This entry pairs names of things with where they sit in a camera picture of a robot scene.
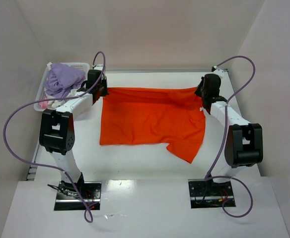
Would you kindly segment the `orange t shirt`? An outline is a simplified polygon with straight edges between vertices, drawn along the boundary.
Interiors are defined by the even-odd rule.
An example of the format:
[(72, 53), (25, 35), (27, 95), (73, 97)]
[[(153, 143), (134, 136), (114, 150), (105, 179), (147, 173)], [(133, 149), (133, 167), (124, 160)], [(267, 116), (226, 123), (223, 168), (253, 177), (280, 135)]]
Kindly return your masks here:
[(192, 163), (205, 136), (206, 118), (195, 88), (111, 87), (102, 105), (100, 145), (166, 143)]

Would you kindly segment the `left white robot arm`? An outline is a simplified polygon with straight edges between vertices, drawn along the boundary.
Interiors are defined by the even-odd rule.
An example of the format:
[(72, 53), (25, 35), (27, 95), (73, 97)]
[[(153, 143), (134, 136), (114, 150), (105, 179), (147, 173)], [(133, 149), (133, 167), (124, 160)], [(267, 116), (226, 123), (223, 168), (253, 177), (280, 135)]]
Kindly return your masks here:
[(42, 113), (39, 143), (51, 154), (61, 170), (62, 192), (82, 191), (84, 178), (76, 165), (72, 148), (75, 142), (74, 120), (95, 104), (100, 97), (107, 96), (107, 79), (104, 71), (90, 69), (87, 80), (76, 93), (76, 98), (67, 100), (57, 109), (46, 109)]

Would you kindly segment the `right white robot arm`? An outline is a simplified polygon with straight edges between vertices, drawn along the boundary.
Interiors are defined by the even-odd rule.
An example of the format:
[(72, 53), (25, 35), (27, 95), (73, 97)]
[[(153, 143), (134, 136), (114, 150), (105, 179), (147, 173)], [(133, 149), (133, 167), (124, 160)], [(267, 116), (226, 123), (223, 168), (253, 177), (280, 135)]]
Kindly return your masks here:
[(220, 95), (221, 76), (208, 73), (201, 78), (195, 94), (202, 99), (203, 110), (216, 118), (224, 127), (220, 151), (216, 155), (205, 182), (207, 196), (217, 193), (219, 188), (241, 170), (263, 160), (262, 127), (251, 123), (237, 113)]

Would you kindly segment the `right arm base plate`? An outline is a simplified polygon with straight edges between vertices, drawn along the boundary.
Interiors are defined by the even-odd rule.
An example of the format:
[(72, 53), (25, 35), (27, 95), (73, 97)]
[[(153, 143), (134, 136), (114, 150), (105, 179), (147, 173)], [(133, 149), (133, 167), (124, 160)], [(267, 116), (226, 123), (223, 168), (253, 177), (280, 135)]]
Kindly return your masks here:
[(188, 180), (189, 195), (192, 209), (235, 207), (231, 182), (215, 183), (213, 180)]

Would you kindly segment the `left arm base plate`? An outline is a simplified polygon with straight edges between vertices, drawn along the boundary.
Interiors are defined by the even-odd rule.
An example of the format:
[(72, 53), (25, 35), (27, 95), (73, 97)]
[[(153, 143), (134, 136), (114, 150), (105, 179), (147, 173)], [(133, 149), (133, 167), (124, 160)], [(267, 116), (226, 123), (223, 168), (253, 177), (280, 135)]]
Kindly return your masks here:
[[(59, 186), (52, 186), (56, 191), (54, 211), (83, 211), (85, 206), (73, 187), (66, 187), (60, 182)], [(100, 181), (87, 181), (80, 187), (81, 195), (91, 210), (100, 210), (101, 198)]]

